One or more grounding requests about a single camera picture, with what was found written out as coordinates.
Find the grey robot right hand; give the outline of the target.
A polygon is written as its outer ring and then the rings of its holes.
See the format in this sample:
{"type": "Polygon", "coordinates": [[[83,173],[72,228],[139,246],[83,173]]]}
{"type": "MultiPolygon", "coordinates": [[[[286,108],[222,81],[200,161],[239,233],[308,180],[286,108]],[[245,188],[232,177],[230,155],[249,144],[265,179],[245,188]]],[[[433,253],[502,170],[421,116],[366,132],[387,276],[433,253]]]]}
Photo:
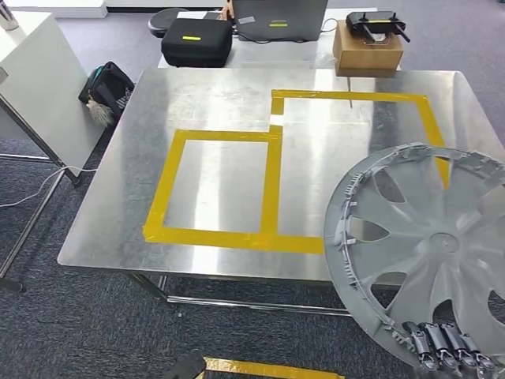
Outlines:
{"type": "Polygon", "coordinates": [[[504,360],[485,355],[450,322],[402,324],[418,363],[412,378],[503,378],[504,360]]]}

